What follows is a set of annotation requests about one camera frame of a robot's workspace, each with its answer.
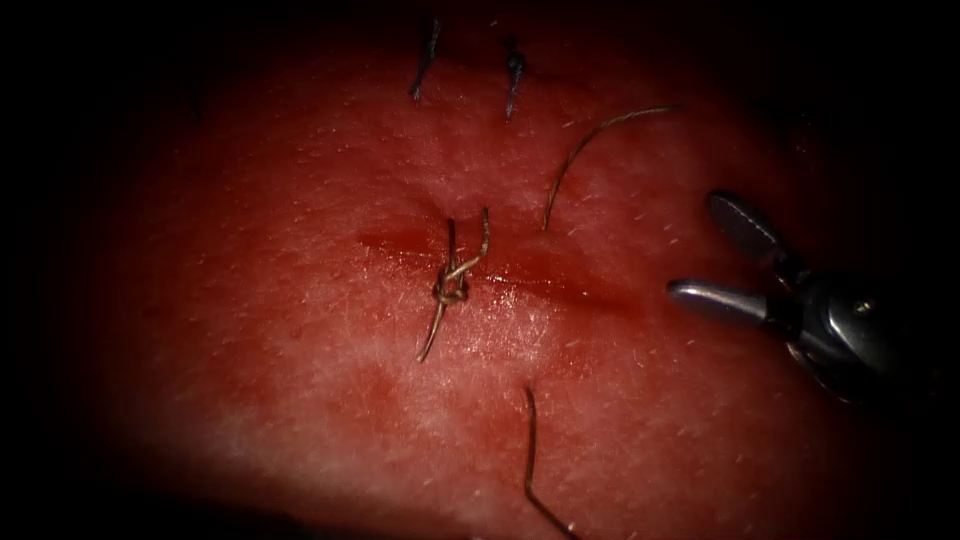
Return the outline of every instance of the dark suture stitch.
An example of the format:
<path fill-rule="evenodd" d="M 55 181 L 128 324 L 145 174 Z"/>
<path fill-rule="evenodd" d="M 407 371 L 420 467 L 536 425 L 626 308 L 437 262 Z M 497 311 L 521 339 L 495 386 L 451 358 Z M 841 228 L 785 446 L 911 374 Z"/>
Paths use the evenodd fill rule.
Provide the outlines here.
<path fill-rule="evenodd" d="M 537 458 L 537 402 L 533 398 L 532 387 L 527 386 L 524 390 L 527 394 L 527 410 L 530 412 L 530 445 L 527 448 L 527 470 L 523 480 L 523 492 L 530 504 L 558 531 L 571 540 L 580 540 L 580 537 L 573 532 L 573 523 L 564 523 L 533 492 L 533 466 Z"/>
<path fill-rule="evenodd" d="M 437 39 L 440 37 L 440 19 L 433 17 L 429 22 L 424 21 L 423 32 L 420 43 L 420 65 L 417 68 L 417 78 L 410 85 L 407 92 L 413 96 L 414 101 L 420 101 L 420 85 L 423 83 L 423 77 L 427 73 L 427 68 L 437 57 Z"/>
<path fill-rule="evenodd" d="M 510 35 L 503 42 L 507 48 L 507 71 L 510 73 L 510 90 L 507 94 L 507 120 L 513 115 L 513 100 L 517 95 L 517 86 L 520 84 L 520 77 L 527 68 L 527 58 L 517 49 L 516 36 Z"/>
<path fill-rule="evenodd" d="M 457 265 L 457 240 L 456 224 L 452 219 L 447 220 L 447 227 L 450 233 L 450 248 L 447 259 L 447 265 L 437 276 L 437 282 L 433 286 L 433 296 L 437 299 L 437 309 L 433 314 L 433 322 L 430 324 L 430 331 L 427 334 L 427 342 L 423 350 L 417 355 L 417 362 L 423 363 L 430 353 L 433 341 L 437 337 L 437 329 L 440 327 L 440 320 L 448 306 L 467 299 L 467 284 L 464 281 L 468 270 L 480 263 L 487 256 L 487 250 L 490 249 L 490 209 L 483 207 L 483 237 L 480 243 L 480 252 L 472 259 Z"/>
<path fill-rule="evenodd" d="M 573 158 L 577 157 L 577 154 L 583 150 L 583 147 L 587 145 L 594 137 L 600 134 L 601 131 L 607 129 L 608 127 L 619 124 L 621 122 L 626 122 L 631 118 L 636 118 L 638 116 L 646 116 L 648 114 L 663 113 L 676 111 L 680 109 L 680 105 L 664 105 L 662 107 L 650 107 L 647 109 L 639 109 L 627 114 L 620 115 L 616 118 L 611 118 L 606 122 L 601 123 L 597 127 L 593 128 L 590 133 L 587 133 L 580 142 L 573 148 L 573 151 L 570 152 L 570 155 L 567 157 L 567 161 L 563 164 L 563 167 L 560 168 L 560 173 L 557 174 L 556 180 L 553 181 L 553 186 L 550 188 L 550 194 L 547 195 L 547 209 L 543 213 L 543 226 L 541 230 L 547 230 L 547 226 L 550 224 L 550 212 L 553 210 L 553 201 L 557 198 L 557 190 L 560 189 L 560 181 L 563 180 L 563 176 L 567 173 L 567 169 L 570 168 L 570 165 L 573 163 Z"/>

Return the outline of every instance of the dark background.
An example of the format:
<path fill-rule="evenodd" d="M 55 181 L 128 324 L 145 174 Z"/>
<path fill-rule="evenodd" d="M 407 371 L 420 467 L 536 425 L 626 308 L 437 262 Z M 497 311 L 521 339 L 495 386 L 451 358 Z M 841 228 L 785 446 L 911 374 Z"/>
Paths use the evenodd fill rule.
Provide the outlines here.
<path fill-rule="evenodd" d="M 593 9 L 595 4 L 572 6 Z M 489 3 L 482 6 L 493 9 Z M 503 9 L 515 7 L 504 4 Z M 556 7 L 544 3 L 525 9 L 543 10 L 548 16 Z M 604 9 L 619 8 L 607 5 Z M 840 89 L 828 98 L 811 99 L 798 92 L 768 99 L 763 85 L 756 83 L 770 74 L 736 72 L 740 69 L 736 62 L 719 54 L 711 56 L 709 46 L 698 49 L 717 77 L 728 79 L 732 86 L 743 84 L 738 90 L 745 95 L 756 94 L 758 114 L 772 123 L 811 119 L 828 146 L 869 164 L 867 183 L 858 184 L 864 204 L 850 208 L 852 220 L 867 212 L 874 193 L 896 194 L 898 214 L 891 219 L 897 220 L 897 237 L 876 241 L 894 246 L 904 261 L 896 275 L 913 295 L 915 309 L 905 315 L 923 328 L 936 326 L 932 321 L 941 320 L 936 314 L 947 311 L 940 304 L 950 295 L 938 290 L 936 283 L 943 268 L 950 267 L 949 252 L 956 244 L 951 228 L 936 223 L 944 204 L 936 201 L 949 199 L 956 177 L 954 170 L 938 166 L 951 157 L 946 141 L 956 138 L 951 133 L 954 105 L 946 81 L 957 62 L 950 48 L 953 40 L 946 10 L 916 3 L 863 7 L 808 2 L 722 7 L 687 2 L 655 9 L 701 44 L 722 40 L 725 32 L 737 28 L 750 28 L 768 36 L 771 43 L 797 51 Z M 307 536 L 283 516 L 147 493 L 98 473 L 102 464 L 80 442 L 83 434 L 55 413 L 59 405 L 55 398 L 51 402 L 48 392 L 39 391 L 42 375 L 63 361 L 53 356 L 69 354 L 69 344 L 47 343 L 56 299 L 45 294 L 50 288 L 46 280 L 54 279 L 56 272 L 45 268 L 61 240 L 58 231 L 69 227 L 64 223 L 68 213 L 62 210 L 110 189 L 97 180 L 95 171 L 109 167 L 111 160 L 124 159 L 110 149 L 122 143 L 125 115 L 136 107 L 136 96 L 144 87 L 154 83 L 151 74 L 156 70 L 182 70 L 184 85 L 177 91 L 183 95 L 185 119 L 199 112 L 202 122 L 202 48 L 211 35 L 255 29 L 251 40 L 270 39 L 288 27 L 303 30 L 312 21 L 434 11 L 443 13 L 443 9 L 414 4 L 348 7 L 319 2 L 243 9 L 176 4 L 50 6 L 43 12 L 8 13 L 4 79 L 12 91 L 6 108 L 7 117 L 13 118 L 7 126 L 14 144 L 12 152 L 8 147 L 11 155 L 3 185 L 10 207 L 8 245 L 13 248 L 14 263 L 7 283 L 11 299 L 7 320 L 12 323 L 7 358 L 13 368 L 14 392 L 7 424 L 12 429 L 6 430 L 5 437 L 13 473 L 7 498 L 14 516 L 14 523 L 8 525 L 12 530 L 31 535 Z M 416 29 L 410 34 L 411 47 L 417 47 Z M 778 59 L 770 62 L 776 65 Z M 946 154 L 941 153 L 944 148 L 948 148 Z M 918 350 L 925 355 L 948 354 L 935 341 L 925 338 Z M 954 380 L 949 380 L 951 387 Z M 911 428 L 917 461 L 911 489 L 916 493 L 904 508 L 900 528 L 890 531 L 890 536 L 960 533 L 951 515 L 951 499 L 956 497 L 946 491 L 953 488 L 948 480 L 956 468 L 948 444 L 956 417 L 944 418 L 942 423 Z M 319 536 L 346 537 L 337 532 Z"/>

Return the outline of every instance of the red skin surface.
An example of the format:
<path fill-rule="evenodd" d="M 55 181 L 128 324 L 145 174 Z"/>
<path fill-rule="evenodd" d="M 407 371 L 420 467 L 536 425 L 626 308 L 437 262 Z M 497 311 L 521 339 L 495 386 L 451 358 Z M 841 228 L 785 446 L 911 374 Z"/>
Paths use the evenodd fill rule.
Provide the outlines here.
<path fill-rule="evenodd" d="M 715 187 L 815 266 L 866 264 L 857 230 L 833 232 L 843 192 L 815 139 L 782 144 L 655 22 L 580 17 L 445 18 L 419 103 L 413 17 L 209 38 L 196 126 L 147 95 L 64 261 L 76 417 L 118 470 L 320 526 L 559 538 L 522 490 L 532 385 L 536 490 L 583 538 L 838 536 L 882 515 L 884 432 L 782 344 L 664 294 L 776 290 L 707 219 Z M 510 122 L 507 31 L 529 63 Z M 716 54 L 807 91 L 802 65 L 772 73 L 739 38 Z M 673 103 L 598 136 L 539 230 L 586 132 Z M 445 220 L 466 259 L 485 205 L 489 256 L 417 364 Z"/>

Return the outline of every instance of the loose suture strand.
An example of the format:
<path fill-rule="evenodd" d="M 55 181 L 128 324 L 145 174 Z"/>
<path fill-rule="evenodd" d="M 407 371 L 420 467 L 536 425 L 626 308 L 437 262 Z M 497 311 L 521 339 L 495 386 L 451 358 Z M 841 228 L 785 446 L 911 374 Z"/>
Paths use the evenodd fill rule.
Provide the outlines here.
<path fill-rule="evenodd" d="M 533 492 L 533 468 L 537 459 L 537 402 L 533 397 L 533 388 L 527 386 L 525 389 L 527 395 L 527 410 L 530 413 L 530 444 L 527 447 L 527 469 L 524 474 L 523 492 L 527 496 L 530 504 L 540 512 L 543 517 L 556 527 L 564 536 L 570 540 L 580 540 L 580 537 L 573 532 L 573 524 L 565 523 L 556 516 L 547 505 L 543 504 L 536 493 Z"/>
<path fill-rule="evenodd" d="M 547 230 L 547 227 L 550 225 L 550 212 L 553 211 L 553 201 L 557 198 L 557 190 L 560 189 L 560 181 L 563 180 L 563 176 L 567 173 L 567 169 L 570 168 L 570 165 L 573 163 L 573 159 L 577 157 L 577 154 L 583 150 L 583 147 L 587 145 L 594 137 L 600 134 L 601 131 L 607 129 L 608 127 L 619 124 L 621 122 L 626 122 L 631 118 L 637 118 L 638 116 L 646 116 L 649 114 L 663 113 L 676 111 L 680 109 L 680 105 L 664 105 L 661 107 L 650 107 L 647 109 L 639 109 L 627 114 L 617 116 L 616 118 L 611 118 L 606 122 L 601 123 L 597 127 L 593 128 L 590 133 L 587 133 L 580 142 L 577 143 L 577 146 L 573 148 L 573 151 L 570 152 L 570 155 L 567 156 L 567 161 L 564 162 L 563 167 L 560 168 L 560 173 L 557 174 L 557 178 L 553 181 L 553 186 L 550 187 L 550 194 L 547 195 L 547 208 L 543 213 L 543 225 L 541 230 Z"/>

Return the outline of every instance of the surgical knot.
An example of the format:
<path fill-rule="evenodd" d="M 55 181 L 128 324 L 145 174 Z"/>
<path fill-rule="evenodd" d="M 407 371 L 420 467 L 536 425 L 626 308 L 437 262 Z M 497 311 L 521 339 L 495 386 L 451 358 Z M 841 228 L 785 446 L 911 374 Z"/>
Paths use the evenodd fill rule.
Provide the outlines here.
<path fill-rule="evenodd" d="M 452 306 L 457 302 L 467 299 L 467 284 L 463 281 L 463 274 L 452 277 L 449 269 L 444 269 L 437 277 L 437 283 L 433 286 L 433 296 L 438 302 L 445 306 Z"/>

